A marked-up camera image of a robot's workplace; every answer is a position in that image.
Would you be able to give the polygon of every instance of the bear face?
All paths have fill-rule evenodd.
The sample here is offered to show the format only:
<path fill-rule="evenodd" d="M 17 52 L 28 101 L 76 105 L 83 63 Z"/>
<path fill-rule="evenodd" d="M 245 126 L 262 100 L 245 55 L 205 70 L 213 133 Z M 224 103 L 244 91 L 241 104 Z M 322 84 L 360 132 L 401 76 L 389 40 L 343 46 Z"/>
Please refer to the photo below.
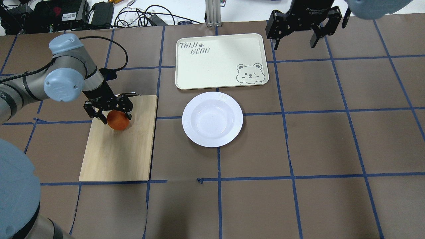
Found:
<path fill-rule="evenodd" d="M 259 63 L 254 65 L 238 65 L 238 75 L 236 80 L 241 83 L 241 85 L 248 84 L 261 84 L 266 76 L 263 74 L 261 70 L 263 66 Z"/>

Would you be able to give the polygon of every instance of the table surface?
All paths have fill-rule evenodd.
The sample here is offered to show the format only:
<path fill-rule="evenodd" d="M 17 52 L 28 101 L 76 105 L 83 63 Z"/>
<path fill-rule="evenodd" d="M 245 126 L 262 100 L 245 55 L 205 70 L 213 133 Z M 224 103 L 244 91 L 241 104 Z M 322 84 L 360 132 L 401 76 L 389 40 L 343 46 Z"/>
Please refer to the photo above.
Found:
<path fill-rule="evenodd" d="M 425 14 L 354 17 L 314 49 L 312 32 L 295 32 L 272 51 L 265 24 L 74 32 L 131 49 L 108 82 L 114 92 L 158 96 L 151 178 L 79 182 L 91 122 L 85 98 L 33 103 L 0 137 L 34 163 L 42 214 L 78 239 L 422 238 Z M 176 88 L 178 39 L 252 32 L 264 38 L 267 84 Z M 0 75 L 45 65 L 59 34 L 0 37 Z M 123 63 L 109 42 L 83 41 L 99 67 Z M 211 90 L 244 113 L 239 136 L 219 148 L 194 144 L 181 125 L 185 105 Z"/>

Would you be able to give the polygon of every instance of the wooden cutting board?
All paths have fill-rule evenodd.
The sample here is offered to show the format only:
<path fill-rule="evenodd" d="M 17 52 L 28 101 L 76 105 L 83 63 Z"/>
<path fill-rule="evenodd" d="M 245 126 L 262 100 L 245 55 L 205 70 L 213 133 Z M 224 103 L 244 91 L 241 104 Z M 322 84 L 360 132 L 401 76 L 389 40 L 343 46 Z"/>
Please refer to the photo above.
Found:
<path fill-rule="evenodd" d="M 81 182 L 149 180 L 157 99 L 156 95 L 130 97 L 132 120 L 123 131 L 93 119 L 79 177 Z"/>

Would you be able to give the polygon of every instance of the white bowl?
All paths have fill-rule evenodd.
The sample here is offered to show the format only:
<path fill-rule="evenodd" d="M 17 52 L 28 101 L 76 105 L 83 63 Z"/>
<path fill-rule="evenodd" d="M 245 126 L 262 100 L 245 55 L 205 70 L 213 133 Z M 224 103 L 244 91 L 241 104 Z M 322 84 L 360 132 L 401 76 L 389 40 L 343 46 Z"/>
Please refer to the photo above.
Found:
<path fill-rule="evenodd" d="M 212 91 L 189 101 L 181 121 L 184 132 L 193 142 L 214 148 L 234 140 L 243 120 L 241 107 L 235 99 Z"/>

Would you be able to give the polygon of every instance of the tray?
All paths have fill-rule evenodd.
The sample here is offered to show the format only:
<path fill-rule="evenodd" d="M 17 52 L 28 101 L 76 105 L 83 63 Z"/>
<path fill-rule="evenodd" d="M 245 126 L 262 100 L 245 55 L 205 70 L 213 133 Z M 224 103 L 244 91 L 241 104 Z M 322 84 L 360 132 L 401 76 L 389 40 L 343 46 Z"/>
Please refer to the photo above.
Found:
<path fill-rule="evenodd" d="M 264 85 L 268 80 L 263 38 L 257 33 L 177 41 L 179 89 Z"/>

